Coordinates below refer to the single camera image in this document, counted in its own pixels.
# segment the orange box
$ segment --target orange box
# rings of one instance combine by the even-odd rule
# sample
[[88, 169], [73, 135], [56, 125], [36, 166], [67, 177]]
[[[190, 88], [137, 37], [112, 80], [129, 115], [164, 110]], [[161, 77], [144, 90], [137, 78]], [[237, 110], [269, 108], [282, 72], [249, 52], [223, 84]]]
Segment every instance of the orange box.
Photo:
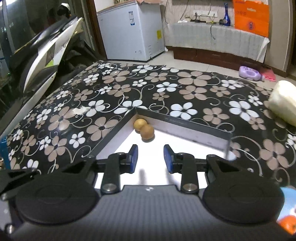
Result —
[[264, 37], [269, 34], [269, 6], [261, 2], [233, 0], [234, 27]]

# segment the ball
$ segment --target ball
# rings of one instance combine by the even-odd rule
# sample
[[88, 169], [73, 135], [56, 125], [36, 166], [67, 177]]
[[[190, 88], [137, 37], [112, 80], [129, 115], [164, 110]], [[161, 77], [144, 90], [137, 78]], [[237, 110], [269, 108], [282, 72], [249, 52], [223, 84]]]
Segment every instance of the ball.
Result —
[[140, 135], [144, 140], [150, 140], [154, 137], [154, 128], [151, 125], [145, 125], [141, 128]]
[[147, 121], [144, 119], [137, 119], [135, 123], [133, 124], [133, 127], [136, 131], [140, 131], [143, 126], [147, 125]]

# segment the yellow sticker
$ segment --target yellow sticker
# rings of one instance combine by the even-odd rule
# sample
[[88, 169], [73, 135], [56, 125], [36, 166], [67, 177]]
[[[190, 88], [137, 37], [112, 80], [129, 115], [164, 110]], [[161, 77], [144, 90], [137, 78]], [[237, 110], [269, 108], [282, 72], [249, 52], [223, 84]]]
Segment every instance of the yellow sticker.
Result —
[[54, 65], [54, 60], [52, 59], [44, 68], [51, 67]]
[[157, 39], [161, 39], [161, 30], [157, 30]]

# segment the pink plastic object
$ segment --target pink plastic object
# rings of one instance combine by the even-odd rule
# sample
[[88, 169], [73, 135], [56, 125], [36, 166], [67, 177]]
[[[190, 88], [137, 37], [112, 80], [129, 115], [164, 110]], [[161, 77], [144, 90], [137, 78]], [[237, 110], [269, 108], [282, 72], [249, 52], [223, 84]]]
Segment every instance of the pink plastic object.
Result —
[[274, 74], [274, 72], [272, 71], [272, 69], [261, 67], [260, 73], [267, 80], [269, 80], [269, 81], [276, 81], [276, 75]]
[[255, 69], [251, 69], [246, 66], [241, 66], [239, 68], [239, 76], [245, 79], [250, 79], [250, 80], [260, 80], [261, 79], [261, 74], [259, 71]]

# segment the blue and white label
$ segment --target blue and white label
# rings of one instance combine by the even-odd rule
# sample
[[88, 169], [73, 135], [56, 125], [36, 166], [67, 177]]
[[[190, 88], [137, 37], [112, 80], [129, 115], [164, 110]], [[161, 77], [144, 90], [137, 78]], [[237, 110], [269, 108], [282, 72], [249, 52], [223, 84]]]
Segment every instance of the blue and white label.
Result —
[[129, 15], [131, 25], [135, 25], [135, 19], [133, 17], [133, 11], [128, 12], [128, 15]]

